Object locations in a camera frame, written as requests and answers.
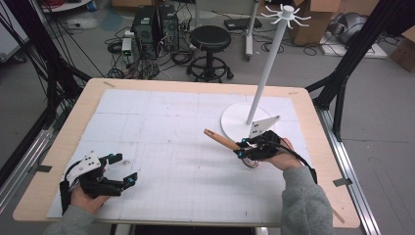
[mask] black stool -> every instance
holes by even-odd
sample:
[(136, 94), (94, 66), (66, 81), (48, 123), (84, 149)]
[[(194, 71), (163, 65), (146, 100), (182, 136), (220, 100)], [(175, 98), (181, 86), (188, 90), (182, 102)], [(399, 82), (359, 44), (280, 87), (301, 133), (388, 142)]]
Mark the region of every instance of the black stool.
[[(195, 59), (187, 68), (187, 74), (196, 77), (195, 81), (203, 79), (205, 81), (219, 80), (226, 74), (228, 79), (232, 79), (234, 74), (231, 72), (226, 63), (219, 58), (213, 56), (213, 53), (221, 52), (231, 44), (231, 35), (225, 29), (219, 26), (200, 26), (190, 33), (190, 42), (202, 51), (206, 51), (205, 57)], [(198, 64), (198, 61), (206, 59), (205, 65)], [(213, 61), (218, 61), (219, 66), (214, 65)]]

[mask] wooden handle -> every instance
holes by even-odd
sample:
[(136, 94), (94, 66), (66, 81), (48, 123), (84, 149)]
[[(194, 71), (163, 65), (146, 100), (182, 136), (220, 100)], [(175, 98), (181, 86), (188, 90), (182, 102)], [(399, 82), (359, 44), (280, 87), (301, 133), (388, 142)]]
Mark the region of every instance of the wooden handle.
[(239, 150), (241, 149), (235, 142), (233, 142), (230, 139), (227, 139), (217, 133), (214, 133), (213, 131), (209, 130), (209, 129), (205, 129), (204, 134), (207, 135), (208, 137), (212, 138), (213, 140), (215, 140), (217, 143), (228, 147), (231, 150)]

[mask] round base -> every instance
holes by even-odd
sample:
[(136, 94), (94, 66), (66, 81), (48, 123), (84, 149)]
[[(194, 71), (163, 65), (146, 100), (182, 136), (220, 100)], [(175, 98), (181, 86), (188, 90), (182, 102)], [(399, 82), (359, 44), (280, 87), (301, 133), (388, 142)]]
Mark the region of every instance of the round base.
[[(223, 112), (220, 124), (226, 137), (241, 142), (243, 138), (248, 138), (251, 131), (251, 123), (246, 124), (248, 115), (250, 114), (251, 105), (249, 103), (238, 103), (228, 107)], [(256, 108), (254, 120), (262, 120), (270, 118), (270, 115), (261, 108)]]

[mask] grid paper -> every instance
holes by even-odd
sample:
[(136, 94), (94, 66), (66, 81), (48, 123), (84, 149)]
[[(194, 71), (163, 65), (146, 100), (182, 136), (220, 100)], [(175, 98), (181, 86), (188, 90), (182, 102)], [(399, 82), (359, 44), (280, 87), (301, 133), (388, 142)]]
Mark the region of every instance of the grid paper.
[[(123, 154), (121, 162), (109, 165), (107, 178), (122, 180), (138, 172), (136, 185), (110, 198), (98, 218), (278, 226), (285, 188), (282, 171), (267, 163), (247, 168), (232, 151), (204, 135), (208, 128), (224, 136), (223, 112), (253, 99), (236, 94), (107, 90), (67, 168), (94, 150), (99, 157)], [(289, 138), (310, 163), (292, 100), (262, 97), (258, 106), (272, 117), (281, 116), (272, 129)], [(61, 217), (61, 213), (58, 192), (47, 216)]]

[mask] gray sweater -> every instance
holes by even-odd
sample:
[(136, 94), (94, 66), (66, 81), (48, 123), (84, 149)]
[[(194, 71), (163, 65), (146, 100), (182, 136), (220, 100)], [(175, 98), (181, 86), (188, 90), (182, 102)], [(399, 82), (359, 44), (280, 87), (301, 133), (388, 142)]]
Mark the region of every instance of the gray sweater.
[[(323, 191), (312, 180), (307, 167), (284, 171), (286, 190), (283, 192), (281, 233), (334, 234), (332, 208)], [(51, 224), (45, 235), (87, 234), (94, 215), (69, 206), (61, 221)]]

